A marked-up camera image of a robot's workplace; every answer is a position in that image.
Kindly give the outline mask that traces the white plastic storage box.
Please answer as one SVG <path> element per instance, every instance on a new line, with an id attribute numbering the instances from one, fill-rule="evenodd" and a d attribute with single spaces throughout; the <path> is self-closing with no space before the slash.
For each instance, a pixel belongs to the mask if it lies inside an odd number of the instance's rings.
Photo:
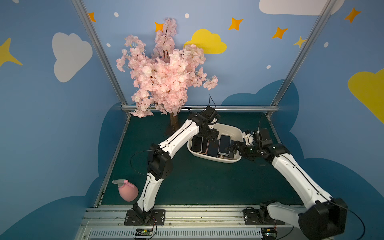
<path id="1" fill-rule="evenodd" d="M 221 135 L 226 135 L 226 136 L 230 136 L 232 141 L 239 141 L 239 142 L 243 141 L 242 131 L 236 127 L 217 123 L 213 125 L 213 128 L 219 131 L 218 139 L 220 139 Z M 220 162 L 220 163 L 226 163 L 226 164 L 232 164 L 232 163 L 238 162 L 242 158 L 239 154 L 239 151 L 237 151 L 234 154 L 233 158 L 222 157 L 222 156 L 211 157 L 211 156 L 204 155 L 202 153 L 194 152 L 192 151 L 192 145 L 193 145 L 192 141 L 193 141 L 192 138 L 188 140 L 187 148 L 189 152 L 195 157 L 210 160 L 210 161 Z"/>

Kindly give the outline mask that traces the phone light pink case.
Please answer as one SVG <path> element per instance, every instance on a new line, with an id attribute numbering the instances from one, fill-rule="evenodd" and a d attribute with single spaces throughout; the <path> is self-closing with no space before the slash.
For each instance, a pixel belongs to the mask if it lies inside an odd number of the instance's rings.
<path id="1" fill-rule="evenodd" d="M 219 145 L 220 145 L 219 139 L 216 139 L 214 141 L 209 141 L 208 142 L 207 156 L 217 158 L 219 155 Z"/>

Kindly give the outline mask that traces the phone white case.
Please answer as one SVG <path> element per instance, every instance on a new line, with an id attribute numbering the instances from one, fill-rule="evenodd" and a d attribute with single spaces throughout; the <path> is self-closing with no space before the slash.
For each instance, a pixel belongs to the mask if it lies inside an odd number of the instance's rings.
<path id="1" fill-rule="evenodd" d="M 222 156 L 228 156 L 230 154 L 230 151 L 228 150 L 230 145 L 231 137 L 227 135 L 221 135 L 218 153 Z"/>

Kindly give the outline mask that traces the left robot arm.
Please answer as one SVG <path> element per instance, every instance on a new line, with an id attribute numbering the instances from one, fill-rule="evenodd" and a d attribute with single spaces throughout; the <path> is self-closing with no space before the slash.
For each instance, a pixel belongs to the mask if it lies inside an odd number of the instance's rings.
<path id="1" fill-rule="evenodd" d="M 211 107 L 200 113 L 190 113 L 185 123 L 168 139 L 160 144 L 151 144 L 147 158 L 146 183 L 140 198 L 133 205 L 133 210 L 140 218 L 150 215 L 155 206 L 155 199 L 162 182 L 173 170 L 172 159 L 178 150 L 194 136 L 214 141 L 219 131 L 213 125 L 219 114 Z"/>

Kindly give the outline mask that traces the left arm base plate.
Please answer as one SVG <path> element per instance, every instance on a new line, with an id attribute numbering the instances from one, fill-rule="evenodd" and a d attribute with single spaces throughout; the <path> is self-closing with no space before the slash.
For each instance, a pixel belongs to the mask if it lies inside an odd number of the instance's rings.
<path id="1" fill-rule="evenodd" d="M 149 226 L 150 224 L 155 224 L 156 226 L 163 226 L 165 219 L 166 210 L 151 210 L 148 213 L 139 213 L 129 209 L 125 216 L 124 225 Z"/>

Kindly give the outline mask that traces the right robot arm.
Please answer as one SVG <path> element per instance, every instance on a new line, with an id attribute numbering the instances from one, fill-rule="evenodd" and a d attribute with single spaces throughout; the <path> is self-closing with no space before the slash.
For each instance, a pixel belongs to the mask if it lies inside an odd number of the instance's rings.
<path id="1" fill-rule="evenodd" d="M 241 157 L 263 158 L 288 181 L 304 204 L 300 209 L 279 202 L 260 204 L 259 220 L 282 221 L 302 231 L 309 240 L 324 240 L 344 233 L 347 221 L 347 204 L 333 198 L 323 190 L 297 163 L 282 144 L 262 141 L 246 145 L 235 141 L 228 150 Z"/>

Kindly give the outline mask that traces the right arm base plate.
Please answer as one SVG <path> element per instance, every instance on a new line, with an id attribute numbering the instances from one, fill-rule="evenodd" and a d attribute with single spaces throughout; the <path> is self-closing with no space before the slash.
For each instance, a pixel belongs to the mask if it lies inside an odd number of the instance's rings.
<path id="1" fill-rule="evenodd" d="M 280 220 L 274 220 L 270 218 L 270 216 L 265 211 L 259 209 L 246 208 L 243 210 L 243 216 L 245 225 L 247 226 L 284 226 L 286 224 Z"/>

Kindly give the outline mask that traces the phone beige case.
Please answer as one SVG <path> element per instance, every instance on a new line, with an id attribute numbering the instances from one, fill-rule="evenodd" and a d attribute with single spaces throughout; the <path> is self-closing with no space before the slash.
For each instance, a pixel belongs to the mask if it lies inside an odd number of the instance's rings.
<path id="1" fill-rule="evenodd" d="M 222 155 L 222 157 L 224 159 L 235 159 L 235 154 L 230 152 L 227 156 Z"/>

